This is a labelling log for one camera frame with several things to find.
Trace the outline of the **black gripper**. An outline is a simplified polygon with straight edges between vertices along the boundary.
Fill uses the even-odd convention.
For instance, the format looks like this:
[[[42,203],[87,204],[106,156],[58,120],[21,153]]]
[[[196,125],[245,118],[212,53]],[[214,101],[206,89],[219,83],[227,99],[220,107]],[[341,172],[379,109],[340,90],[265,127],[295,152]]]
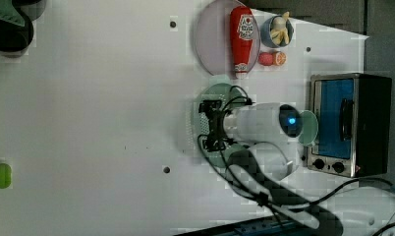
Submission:
[[[234,143],[224,131],[223,121],[226,111],[221,105],[221,100],[204,100],[198,107],[198,112],[203,113],[208,119],[209,133],[204,135],[205,140],[201,142],[202,147],[207,151],[225,150],[227,145]]]

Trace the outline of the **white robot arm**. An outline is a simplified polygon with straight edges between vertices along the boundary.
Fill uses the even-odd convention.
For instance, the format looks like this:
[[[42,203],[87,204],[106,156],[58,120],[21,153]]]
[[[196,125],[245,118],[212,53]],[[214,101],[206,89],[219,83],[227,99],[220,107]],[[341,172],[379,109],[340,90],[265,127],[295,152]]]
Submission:
[[[206,125],[198,148],[237,194],[305,225],[311,236],[343,235],[342,220],[321,205],[324,199],[310,201],[281,182],[298,168],[293,144],[305,122],[295,107],[205,99],[197,114]]]

